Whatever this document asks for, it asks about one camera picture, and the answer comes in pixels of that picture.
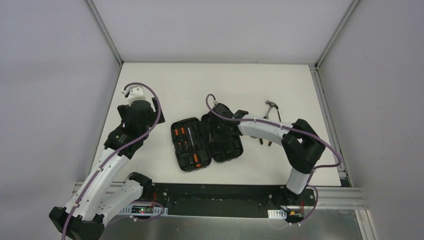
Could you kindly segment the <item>black plastic tool case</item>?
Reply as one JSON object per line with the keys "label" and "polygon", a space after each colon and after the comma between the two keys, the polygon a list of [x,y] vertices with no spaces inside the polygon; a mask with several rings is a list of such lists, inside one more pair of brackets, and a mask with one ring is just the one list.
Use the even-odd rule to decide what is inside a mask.
{"label": "black plastic tool case", "polygon": [[[186,147],[184,140],[181,137],[181,127],[184,127],[188,140],[188,147]],[[188,127],[190,127],[197,156],[201,163],[200,168],[195,167]],[[175,139],[175,128],[178,128],[180,145],[177,144]],[[209,114],[204,114],[200,119],[190,117],[174,122],[171,124],[170,131],[172,144],[175,149],[176,161],[179,168],[184,172],[192,172],[206,168],[213,161],[216,163],[231,161],[240,157],[244,153],[240,136],[236,139],[227,141],[211,141]]]}

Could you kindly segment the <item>small orange black screwdriver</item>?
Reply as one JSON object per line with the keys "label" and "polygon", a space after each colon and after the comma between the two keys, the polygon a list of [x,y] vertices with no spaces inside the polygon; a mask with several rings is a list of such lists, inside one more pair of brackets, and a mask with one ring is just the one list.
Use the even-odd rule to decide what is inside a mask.
{"label": "small orange black screwdriver", "polygon": [[177,144],[180,146],[181,143],[180,143],[180,140],[179,140],[180,134],[179,134],[178,128],[174,129],[174,133],[175,133],[175,140],[176,140]]}

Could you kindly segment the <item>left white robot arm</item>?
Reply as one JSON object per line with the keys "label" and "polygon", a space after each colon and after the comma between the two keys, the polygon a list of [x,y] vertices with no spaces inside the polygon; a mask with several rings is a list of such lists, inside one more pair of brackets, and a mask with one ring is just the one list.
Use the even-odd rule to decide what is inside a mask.
{"label": "left white robot arm", "polygon": [[152,180],[138,172],[130,173],[120,189],[105,198],[119,171],[143,146],[154,127],[165,121],[155,97],[151,102],[135,100],[119,105],[117,110],[120,125],[108,134],[95,168],[64,207],[55,206],[49,213],[63,240],[98,240],[124,207],[135,200],[144,203],[152,198]]}

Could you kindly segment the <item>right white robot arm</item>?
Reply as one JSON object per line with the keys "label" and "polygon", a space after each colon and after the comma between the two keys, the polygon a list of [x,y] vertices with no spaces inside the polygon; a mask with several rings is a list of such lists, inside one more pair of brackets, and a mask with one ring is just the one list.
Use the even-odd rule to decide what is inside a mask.
{"label": "right white robot arm", "polygon": [[210,113],[222,120],[231,131],[240,136],[249,136],[268,140],[283,147],[291,166],[289,178],[285,184],[284,200],[296,205],[304,198],[303,190],[312,177],[313,168],[326,149],[325,142],[319,138],[312,127],[303,119],[285,124],[257,118],[247,111],[240,110],[231,117],[218,113],[218,103],[209,108]]}

